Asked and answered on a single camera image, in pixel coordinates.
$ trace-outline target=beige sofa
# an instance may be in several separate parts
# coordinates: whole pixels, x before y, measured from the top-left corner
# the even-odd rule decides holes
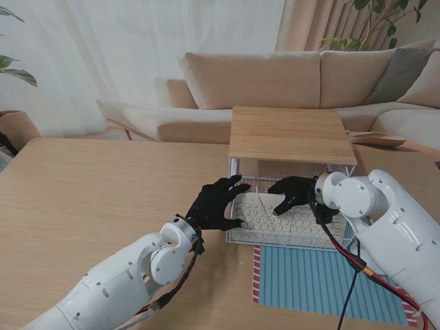
[[[440,47],[440,41],[407,47]],[[157,81],[162,106],[108,100],[99,105],[106,118],[157,141],[227,144],[231,108],[244,105],[336,109],[347,130],[390,133],[440,149],[440,95],[435,96],[436,92],[428,91],[434,95],[433,107],[414,102],[362,105],[394,51],[186,53],[179,60],[185,80]]]

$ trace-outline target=sofa backrest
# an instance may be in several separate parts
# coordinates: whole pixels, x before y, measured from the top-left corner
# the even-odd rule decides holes
[[[385,72],[393,52],[322,52],[320,107],[362,104]]]
[[[424,40],[403,47],[433,46],[440,47],[440,41]],[[162,82],[160,87],[168,95],[160,100],[166,106],[200,109],[231,109],[234,105],[355,107],[370,95],[394,51],[186,53],[179,59],[186,80]]]
[[[179,61],[200,109],[319,107],[319,52],[186,53]]]

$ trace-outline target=wooden box lid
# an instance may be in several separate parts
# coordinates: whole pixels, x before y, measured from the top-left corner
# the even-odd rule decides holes
[[[234,107],[230,158],[356,165],[336,110]]]

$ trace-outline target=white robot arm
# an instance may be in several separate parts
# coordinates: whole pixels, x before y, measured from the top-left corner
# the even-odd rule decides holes
[[[368,177],[321,175],[315,196],[318,203],[339,209],[371,260],[440,329],[440,225],[382,170]],[[372,222],[369,216],[375,213],[383,215]]]
[[[175,282],[197,240],[182,218],[166,223],[89,270],[58,304],[25,329],[116,329],[146,306],[160,287]]]

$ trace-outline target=black glove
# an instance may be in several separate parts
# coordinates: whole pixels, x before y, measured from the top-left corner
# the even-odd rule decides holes
[[[243,227],[245,223],[243,220],[225,218],[226,206],[237,195],[250,189],[249,184],[234,187],[240,180],[241,175],[233,175],[229,179],[222,177],[215,184],[203,186],[186,215],[188,222],[201,229],[229,230]]]
[[[308,204],[307,193],[314,184],[315,180],[308,177],[285,177],[276,182],[267,192],[269,194],[284,194],[285,199],[274,209],[274,213],[281,215],[294,206]]]

